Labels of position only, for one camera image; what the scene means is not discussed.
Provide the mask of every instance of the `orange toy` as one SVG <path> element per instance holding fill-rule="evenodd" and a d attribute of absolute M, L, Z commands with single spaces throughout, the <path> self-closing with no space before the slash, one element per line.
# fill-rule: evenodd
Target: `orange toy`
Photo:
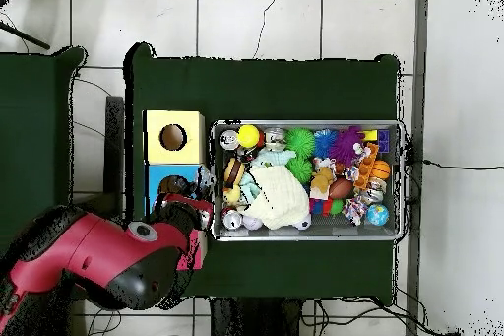
<path fill-rule="evenodd" d="M 366 146 L 371 150 L 371 154 L 369 157 L 364 158 L 359 164 L 358 180 L 353 184 L 354 187 L 360 188 L 361 190 L 366 188 L 367 180 L 369 179 L 375 164 L 376 155 L 378 155 L 378 145 L 368 142 Z"/>
<path fill-rule="evenodd" d="M 371 176 L 376 176 L 377 178 L 387 179 L 390 175 L 390 167 L 385 161 L 375 161 L 373 169 L 371 170 Z"/>

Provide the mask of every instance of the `green mat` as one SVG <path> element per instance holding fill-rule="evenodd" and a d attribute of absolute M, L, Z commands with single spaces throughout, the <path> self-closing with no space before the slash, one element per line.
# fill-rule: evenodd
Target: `green mat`
<path fill-rule="evenodd" d="M 0 53 L 0 256 L 15 234 L 69 194 L 69 88 L 82 48 Z"/>
<path fill-rule="evenodd" d="M 126 104 L 133 104 L 137 219 L 144 210 L 145 109 L 197 110 L 207 129 L 218 119 L 396 119 L 399 62 L 390 55 L 375 61 L 168 59 L 153 58 L 149 45 L 137 43 L 124 68 Z M 390 304 L 392 267 L 391 241 L 213 241 L 186 295 L 377 296 Z"/>

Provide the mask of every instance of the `yellow box with hole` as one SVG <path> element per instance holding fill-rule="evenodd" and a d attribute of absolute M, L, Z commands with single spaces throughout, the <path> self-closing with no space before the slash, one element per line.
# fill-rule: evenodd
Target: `yellow box with hole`
<path fill-rule="evenodd" d="M 205 117 L 198 111 L 146 110 L 145 121 L 150 165 L 205 162 Z"/>

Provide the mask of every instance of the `blue block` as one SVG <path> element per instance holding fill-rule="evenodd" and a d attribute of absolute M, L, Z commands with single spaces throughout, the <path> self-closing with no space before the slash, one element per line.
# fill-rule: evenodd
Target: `blue block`
<path fill-rule="evenodd" d="M 151 209 L 154 207 L 156 197 L 158 196 L 159 183 L 167 176 L 180 175 L 189 182 L 194 182 L 198 173 L 198 164 L 191 165 L 157 165 L 149 166 L 149 204 Z"/>

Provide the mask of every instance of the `brown toy football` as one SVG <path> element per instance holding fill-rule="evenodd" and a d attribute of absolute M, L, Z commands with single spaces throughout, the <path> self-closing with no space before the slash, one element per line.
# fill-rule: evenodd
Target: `brown toy football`
<path fill-rule="evenodd" d="M 336 178 L 336 181 L 329 187 L 329 197 L 333 200 L 346 198 L 353 190 L 353 182 L 344 179 L 342 176 Z"/>

